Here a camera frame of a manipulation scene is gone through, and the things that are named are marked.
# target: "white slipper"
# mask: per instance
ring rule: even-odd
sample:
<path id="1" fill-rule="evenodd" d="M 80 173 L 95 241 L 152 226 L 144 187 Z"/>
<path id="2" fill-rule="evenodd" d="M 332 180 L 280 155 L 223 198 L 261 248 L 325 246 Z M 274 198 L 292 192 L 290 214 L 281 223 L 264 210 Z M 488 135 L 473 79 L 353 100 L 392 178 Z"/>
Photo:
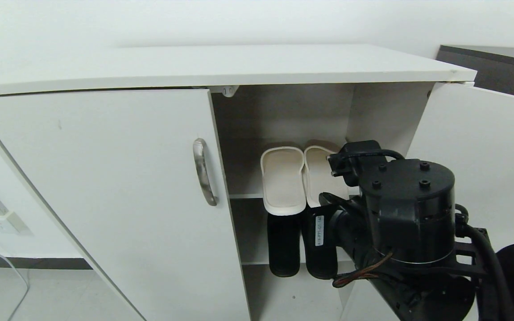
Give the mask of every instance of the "white slipper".
<path id="1" fill-rule="evenodd" d="M 322 146 L 310 146 L 304 150 L 303 184 L 310 207 L 319 207 L 319 194 L 329 192 L 348 199 L 348 187 L 342 177 L 331 175 L 327 156 L 335 154 Z"/>
<path id="2" fill-rule="evenodd" d="M 263 204 L 267 212 L 283 216 L 298 214 L 305 209 L 303 166 L 304 154 L 298 148 L 270 148 L 261 155 Z"/>

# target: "black slipper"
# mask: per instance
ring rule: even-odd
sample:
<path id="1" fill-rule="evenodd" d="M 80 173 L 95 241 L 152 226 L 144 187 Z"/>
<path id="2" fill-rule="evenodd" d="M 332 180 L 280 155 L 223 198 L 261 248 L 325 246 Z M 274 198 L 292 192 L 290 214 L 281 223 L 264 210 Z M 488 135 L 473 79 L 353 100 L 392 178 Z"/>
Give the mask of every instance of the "black slipper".
<path id="1" fill-rule="evenodd" d="M 310 233 L 314 233 L 318 227 L 324 232 L 323 225 L 328 222 L 316 221 L 313 218 L 314 213 L 323 211 L 326 207 L 306 207 L 306 209 L 298 214 L 301 219 L 301 228 L 303 231 L 304 253 L 307 260 L 307 270 L 311 276 L 317 279 L 328 280 L 332 279 L 338 273 L 338 260 L 336 257 L 336 247 L 326 246 L 322 244 L 322 239 L 310 237 Z"/>
<path id="2" fill-rule="evenodd" d="M 299 215 L 276 216 L 267 213 L 269 268 L 276 276 L 294 276 L 300 268 Z"/>

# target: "baseboard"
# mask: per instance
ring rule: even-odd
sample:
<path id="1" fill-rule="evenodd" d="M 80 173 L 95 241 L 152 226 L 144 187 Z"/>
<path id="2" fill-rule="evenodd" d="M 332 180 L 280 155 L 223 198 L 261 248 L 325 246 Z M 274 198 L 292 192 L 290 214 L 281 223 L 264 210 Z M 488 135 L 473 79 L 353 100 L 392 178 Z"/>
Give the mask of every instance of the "baseboard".
<path id="1" fill-rule="evenodd" d="M 92 270 L 84 259 L 70 258 L 8 258 L 16 268 L 45 268 L 51 270 Z M 0 268 L 9 265 L 0 258 Z"/>

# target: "slipper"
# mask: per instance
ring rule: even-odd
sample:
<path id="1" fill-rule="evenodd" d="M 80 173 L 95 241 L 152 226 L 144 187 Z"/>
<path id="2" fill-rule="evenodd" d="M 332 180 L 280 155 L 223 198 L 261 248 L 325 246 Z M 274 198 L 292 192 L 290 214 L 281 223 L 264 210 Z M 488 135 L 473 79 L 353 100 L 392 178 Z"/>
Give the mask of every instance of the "slipper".
<path id="1" fill-rule="evenodd" d="M 327 207 L 320 207 L 320 193 L 328 192 L 348 199 L 348 187 L 342 177 L 331 175 L 330 163 L 327 161 L 330 154 L 335 153 L 318 145 L 304 150 L 303 184 L 308 208 L 300 214 L 307 270 L 311 276 L 323 280 L 334 278 L 338 272 L 336 247 L 316 248 L 315 244 L 304 236 L 310 233 L 314 213 L 327 210 Z"/>
<path id="2" fill-rule="evenodd" d="M 302 179 L 303 166 L 302 150 L 291 146 L 270 148 L 261 155 L 263 204 L 267 212 L 283 216 L 304 210 L 307 199 Z"/>
<path id="3" fill-rule="evenodd" d="M 267 214 L 267 242 L 269 269 L 275 276 L 287 278 L 300 268 L 299 215 L 276 216 Z"/>
<path id="4" fill-rule="evenodd" d="M 320 193 L 328 192 L 340 198 L 348 199 L 348 187 L 342 177 L 331 175 L 327 156 L 336 154 L 322 146 L 310 146 L 304 150 L 303 184 L 310 207 L 319 207 Z"/>

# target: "label sticker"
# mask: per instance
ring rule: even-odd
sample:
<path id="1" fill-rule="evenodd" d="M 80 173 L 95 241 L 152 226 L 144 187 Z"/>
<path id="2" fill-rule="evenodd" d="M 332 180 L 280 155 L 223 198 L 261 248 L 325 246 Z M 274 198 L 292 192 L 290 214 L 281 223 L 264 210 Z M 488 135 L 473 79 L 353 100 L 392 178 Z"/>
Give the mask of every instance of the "label sticker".
<path id="1" fill-rule="evenodd" d="M 324 215 L 315 218 L 315 246 L 324 244 Z"/>

